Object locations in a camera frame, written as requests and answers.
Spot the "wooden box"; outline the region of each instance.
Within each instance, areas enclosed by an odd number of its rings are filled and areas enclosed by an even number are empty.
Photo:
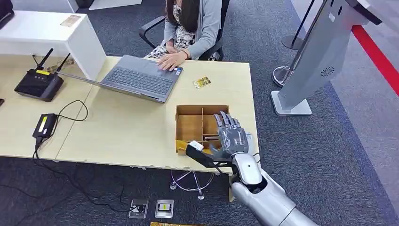
[[[185,155],[187,145],[195,140],[205,151],[212,144],[220,148],[214,114],[229,113],[227,105],[178,105],[176,108],[176,152]]]

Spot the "stanchion post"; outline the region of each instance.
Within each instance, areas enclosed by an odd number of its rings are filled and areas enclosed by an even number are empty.
[[[310,5],[308,7],[308,10],[305,13],[305,16],[303,17],[302,22],[299,25],[298,30],[296,31],[296,34],[294,36],[293,35],[284,36],[281,39],[281,43],[285,47],[287,47],[289,49],[292,49],[292,50],[299,50],[301,48],[301,46],[303,45],[303,39],[298,38],[298,35],[301,32],[301,30],[302,30],[303,24],[305,23],[306,18],[308,17],[311,8],[313,7],[314,1],[315,0],[311,1]]]

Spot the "woman's hand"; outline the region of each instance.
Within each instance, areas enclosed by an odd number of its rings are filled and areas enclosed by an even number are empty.
[[[177,49],[175,49],[174,47],[174,40],[170,40],[166,43],[166,51],[168,51],[168,53],[177,53]]]
[[[166,54],[161,60],[158,62],[160,69],[167,70],[169,68],[170,71],[179,65],[181,65],[187,59],[187,54],[183,51],[178,53]]]
[[[168,53],[177,53],[177,49],[175,49],[173,46],[166,46],[166,50]]]

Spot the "laptop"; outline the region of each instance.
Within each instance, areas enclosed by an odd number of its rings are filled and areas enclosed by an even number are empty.
[[[124,55],[101,82],[61,72],[59,74],[105,89],[165,103],[182,71],[181,67],[163,71],[155,61]]]

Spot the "woman's hair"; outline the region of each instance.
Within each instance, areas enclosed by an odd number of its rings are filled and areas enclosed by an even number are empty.
[[[177,25],[177,21],[173,15],[174,4],[175,0],[166,1],[166,17],[169,22]],[[200,13],[200,0],[182,0],[180,25],[188,32],[195,32],[198,26],[198,13]]]

